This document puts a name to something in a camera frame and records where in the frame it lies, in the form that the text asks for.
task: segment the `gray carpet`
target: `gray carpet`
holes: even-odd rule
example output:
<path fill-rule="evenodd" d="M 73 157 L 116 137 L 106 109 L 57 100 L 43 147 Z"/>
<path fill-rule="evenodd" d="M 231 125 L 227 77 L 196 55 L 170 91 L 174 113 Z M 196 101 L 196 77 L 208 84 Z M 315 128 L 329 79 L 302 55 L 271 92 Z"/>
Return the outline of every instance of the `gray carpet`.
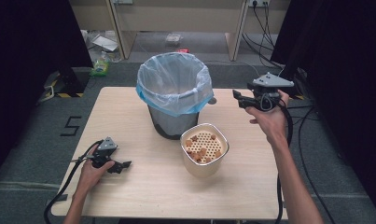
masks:
<path fill-rule="evenodd" d="M 19 143 L 10 151 L 0 169 L 0 224 L 44 223 L 45 203 L 57 193 L 100 89 L 106 86 L 135 86 L 139 65 L 112 63 L 106 77 L 89 80 L 83 97 L 56 97 L 35 108 Z M 214 88 L 245 88 L 246 83 L 256 77 L 254 68 L 245 64 L 208 62 L 208 68 Z M 257 66 L 256 69 L 260 74 L 269 71 L 264 66 Z M 290 103 L 290 107 L 304 105 L 313 105 L 313 101 L 292 100 Z M 315 109 L 309 115 L 299 134 L 300 118 L 309 109 L 289 110 L 295 122 L 291 151 L 325 221 L 330 223 L 324 206 L 304 173 L 299 140 L 308 174 L 335 222 L 376 223 L 375 208 L 351 167 L 339 158 L 337 144 L 327 131 L 326 123 L 321 120 L 319 110 Z M 65 128 L 68 120 L 70 126 L 78 128 Z M 63 218 L 50 216 L 50 220 L 61 223 Z M 91 222 L 91 218 L 87 217 L 82 223 Z M 96 218 L 95 223 L 116 224 L 118 220 Z"/>

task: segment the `blue plastic bag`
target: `blue plastic bag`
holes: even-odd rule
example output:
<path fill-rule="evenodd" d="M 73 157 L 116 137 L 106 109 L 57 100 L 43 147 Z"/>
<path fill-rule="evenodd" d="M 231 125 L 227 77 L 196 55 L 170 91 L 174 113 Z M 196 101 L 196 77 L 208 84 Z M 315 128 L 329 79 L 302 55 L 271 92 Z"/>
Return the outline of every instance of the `blue plastic bag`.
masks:
<path fill-rule="evenodd" d="M 214 97 L 208 67 L 194 55 L 179 52 L 141 64 L 136 91 L 148 105 L 173 117 L 198 113 Z"/>

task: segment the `perforated basket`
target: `perforated basket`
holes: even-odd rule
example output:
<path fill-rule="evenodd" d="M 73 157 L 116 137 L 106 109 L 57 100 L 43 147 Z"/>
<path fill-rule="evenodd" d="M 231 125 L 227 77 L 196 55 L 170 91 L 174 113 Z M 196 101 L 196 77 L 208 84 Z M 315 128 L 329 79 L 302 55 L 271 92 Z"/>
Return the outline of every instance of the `perforated basket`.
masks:
<path fill-rule="evenodd" d="M 229 151 L 229 142 L 209 123 L 197 125 L 181 135 L 181 147 L 187 170 L 197 177 L 213 175 Z"/>

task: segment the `gray trash can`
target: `gray trash can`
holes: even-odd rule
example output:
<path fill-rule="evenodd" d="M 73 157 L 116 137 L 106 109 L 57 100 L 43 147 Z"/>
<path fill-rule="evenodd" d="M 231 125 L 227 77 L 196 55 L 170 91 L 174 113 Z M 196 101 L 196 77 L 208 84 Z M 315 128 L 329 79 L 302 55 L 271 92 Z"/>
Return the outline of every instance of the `gray trash can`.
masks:
<path fill-rule="evenodd" d="M 197 125 L 200 111 L 214 97 L 207 66 L 188 53 L 153 56 L 138 70 L 136 91 L 147 103 L 156 131 L 178 140 Z"/>

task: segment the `table top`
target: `table top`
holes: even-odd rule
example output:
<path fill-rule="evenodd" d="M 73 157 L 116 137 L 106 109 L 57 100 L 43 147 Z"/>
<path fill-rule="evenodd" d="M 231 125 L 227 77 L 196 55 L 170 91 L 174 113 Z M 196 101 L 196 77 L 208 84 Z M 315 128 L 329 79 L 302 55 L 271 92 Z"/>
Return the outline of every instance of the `table top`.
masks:
<path fill-rule="evenodd" d="M 88 195 L 82 215 L 275 219 L 278 173 L 271 146 L 258 125 L 249 123 L 252 116 L 238 107 L 231 89 L 214 89 L 214 94 L 217 102 L 204 107 L 199 124 L 215 125 L 228 139 L 230 150 L 214 175 L 198 178 L 186 170 L 180 142 L 156 132 L 135 88 L 103 88 L 72 159 L 109 136 L 118 145 L 111 158 L 132 161 L 132 165 L 121 174 L 106 173 Z M 73 166 L 68 167 L 63 183 Z M 55 203 L 53 215 L 66 215 L 79 175 L 80 168 L 64 193 L 67 201 Z"/>

